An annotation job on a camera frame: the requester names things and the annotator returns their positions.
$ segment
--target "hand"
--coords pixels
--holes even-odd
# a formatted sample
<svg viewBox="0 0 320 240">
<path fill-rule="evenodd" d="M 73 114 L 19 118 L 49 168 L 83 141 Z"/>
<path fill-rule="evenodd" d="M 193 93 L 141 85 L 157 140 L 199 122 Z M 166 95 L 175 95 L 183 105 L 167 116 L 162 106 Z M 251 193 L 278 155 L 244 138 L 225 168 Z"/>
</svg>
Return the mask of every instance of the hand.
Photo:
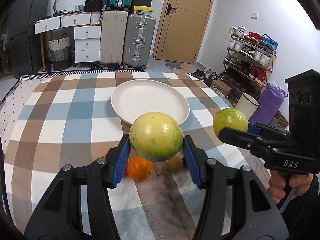
<svg viewBox="0 0 320 240">
<path fill-rule="evenodd" d="M 291 200 L 305 194 L 311 185 L 312 179 L 313 174 L 311 173 L 309 175 L 292 175 L 289 180 L 289 185 L 291 187 L 297 187 L 297 191 Z M 278 171 L 271 171 L 268 192 L 275 204 L 278 204 L 280 200 L 285 197 L 285 191 L 283 190 L 285 183 L 285 179 L 279 174 Z"/>
</svg>

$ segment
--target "suitcase handle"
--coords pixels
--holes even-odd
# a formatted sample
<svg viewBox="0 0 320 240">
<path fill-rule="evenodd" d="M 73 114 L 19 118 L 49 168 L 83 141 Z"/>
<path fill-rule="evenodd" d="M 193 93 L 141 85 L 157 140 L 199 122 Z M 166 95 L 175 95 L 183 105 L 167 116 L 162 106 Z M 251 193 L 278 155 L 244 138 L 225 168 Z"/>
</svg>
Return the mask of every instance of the suitcase handle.
<svg viewBox="0 0 320 240">
<path fill-rule="evenodd" d="M 146 43 L 146 39 L 142 36 L 140 36 L 140 38 L 142 39 L 142 45 L 140 46 L 140 48 L 143 48 L 144 44 Z"/>
</svg>

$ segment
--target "drawer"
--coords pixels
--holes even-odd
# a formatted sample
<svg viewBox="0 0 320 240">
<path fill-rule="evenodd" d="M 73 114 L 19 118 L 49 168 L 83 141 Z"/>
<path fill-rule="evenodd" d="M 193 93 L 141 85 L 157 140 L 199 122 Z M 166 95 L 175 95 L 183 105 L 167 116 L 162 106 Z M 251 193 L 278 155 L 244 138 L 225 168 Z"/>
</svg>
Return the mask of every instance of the drawer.
<svg viewBox="0 0 320 240">
<path fill-rule="evenodd" d="M 90 19 L 91 13 L 63 16 L 61 19 L 61 28 L 90 24 Z"/>
<path fill-rule="evenodd" d="M 100 50 L 80 50 L 75 51 L 75 62 L 93 62 L 100 61 Z"/>
<path fill-rule="evenodd" d="M 101 25 L 82 26 L 75 28 L 75 40 L 94 39 L 101 37 Z"/>
<path fill-rule="evenodd" d="M 100 39 L 75 40 L 75 51 L 100 49 Z"/>
<path fill-rule="evenodd" d="M 35 34 L 59 29 L 60 20 L 61 20 L 61 17 L 53 17 L 53 18 L 45 19 L 39 23 L 36 23 Z"/>
</svg>

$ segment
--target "white sneaker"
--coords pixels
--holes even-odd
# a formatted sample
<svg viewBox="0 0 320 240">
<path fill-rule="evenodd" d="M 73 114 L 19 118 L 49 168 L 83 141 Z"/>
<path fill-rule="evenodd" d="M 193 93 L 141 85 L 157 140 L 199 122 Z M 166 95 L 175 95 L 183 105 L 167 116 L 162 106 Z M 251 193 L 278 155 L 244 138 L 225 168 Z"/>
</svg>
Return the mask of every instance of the white sneaker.
<svg viewBox="0 0 320 240">
<path fill-rule="evenodd" d="M 263 65 L 264 67 L 268 67 L 271 61 L 271 57 L 268 57 L 267 55 L 262 54 L 259 63 Z"/>
<path fill-rule="evenodd" d="M 235 48 L 233 49 L 235 52 L 240 52 L 244 48 L 244 42 L 242 41 L 237 41 Z"/>
<path fill-rule="evenodd" d="M 245 31 L 245 27 L 244 26 L 239 26 L 239 28 L 237 28 L 235 31 L 234 31 L 234 35 L 237 35 L 239 37 L 244 37 L 244 31 Z"/>
<path fill-rule="evenodd" d="M 261 55 L 262 55 L 262 53 L 256 50 L 254 57 L 253 57 L 253 60 L 256 62 L 259 62 Z"/>
<path fill-rule="evenodd" d="M 235 45 L 237 43 L 237 40 L 236 39 L 231 39 L 229 45 L 228 45 L 228 49 L 234 49 L 235 48 Z"/>
<path fill-rule="evenodd" d="M 229 33 L 230 33 L 230 34 L 234 34 L 235 31 L 236 31 L 236 29 L 237 29 L 237 27 L 231 27 L 231 28 L 229 29 Z"/>
</svg>

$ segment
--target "plaid tablecloth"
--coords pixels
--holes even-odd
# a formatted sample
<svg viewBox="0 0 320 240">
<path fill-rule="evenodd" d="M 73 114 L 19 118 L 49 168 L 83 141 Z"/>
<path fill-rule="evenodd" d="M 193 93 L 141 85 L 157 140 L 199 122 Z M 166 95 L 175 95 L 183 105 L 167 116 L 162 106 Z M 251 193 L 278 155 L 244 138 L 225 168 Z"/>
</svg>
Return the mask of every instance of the plaid tablecloth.
<svg viewBox="0 0 320 240">
<path fill-rule="evenodd" d="M 116 115 L 110 97 L 116 86 L 139 78 L 168 84 L 186 97 L 190 115 L 180 127 L 208 157 L 230 167 L 249 164 L 266 185 L 268 173 L 261 162 L 215 136 L 212 118 L 228 106 L 202 81 L 175 73 L 57 76 L 44 80 L 32 93 L 16 120 L 5 155 L 9 206 L 20 231 L 64 164 L 88 165 L 129 133 L 129 125 Z M 205 194 L 192 183 L 187 169 L 178 174 L 163 169 L 159 177 L 153 171 L 143 182 L 123 177 L 108 192 L 121 239 L 192 239 Z M 82 193 L 84 231 L 90 233 L 85 186 Z M 230 197 L 228 190 L 225 230 L 230 222 Z"/>
</svg>

